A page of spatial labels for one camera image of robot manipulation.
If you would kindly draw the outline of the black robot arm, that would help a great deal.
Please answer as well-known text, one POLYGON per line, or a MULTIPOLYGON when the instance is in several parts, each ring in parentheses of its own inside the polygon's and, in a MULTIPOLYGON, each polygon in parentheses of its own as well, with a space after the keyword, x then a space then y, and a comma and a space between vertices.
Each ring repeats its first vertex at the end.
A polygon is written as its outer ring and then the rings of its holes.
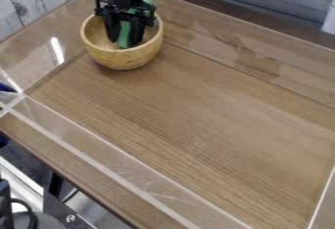
POLYGON ((136 47, 147 26, 157 25, 153 0, 95 0, 95 14, 102 17, 108 40, 120 48, 136 47))

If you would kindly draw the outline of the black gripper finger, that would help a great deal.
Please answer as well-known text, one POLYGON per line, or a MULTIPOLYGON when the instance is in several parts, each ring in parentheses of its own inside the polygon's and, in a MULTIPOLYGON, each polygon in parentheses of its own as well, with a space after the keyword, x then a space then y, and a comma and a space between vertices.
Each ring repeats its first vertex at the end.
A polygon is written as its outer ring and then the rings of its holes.
POLYGON ((135 16, 130 20, 128 46, 135 47, 143 40, 146 30, 146 19, 135 16))
POLYGON ((120 17, 115 12, 110 10, 103 10, 103 22, 107 37, 110 41, 115 43, 122 30, 120 17))

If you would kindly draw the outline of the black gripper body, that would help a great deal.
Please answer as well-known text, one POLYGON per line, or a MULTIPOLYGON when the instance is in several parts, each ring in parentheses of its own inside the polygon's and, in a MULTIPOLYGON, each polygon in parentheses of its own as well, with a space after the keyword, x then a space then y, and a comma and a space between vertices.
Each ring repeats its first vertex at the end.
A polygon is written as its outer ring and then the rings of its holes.
POLYGON ((139 18, 146 25, 154 26, 157 24, 157 10, 158 7, 147 3, 145 0, 134 1, 130 5, 116 4, 114 0, 95 0, 95 14, 99 17, 104 17, 110 13, 115 13, 116 16, 126 22, 130 22, 132 18, 139 18))

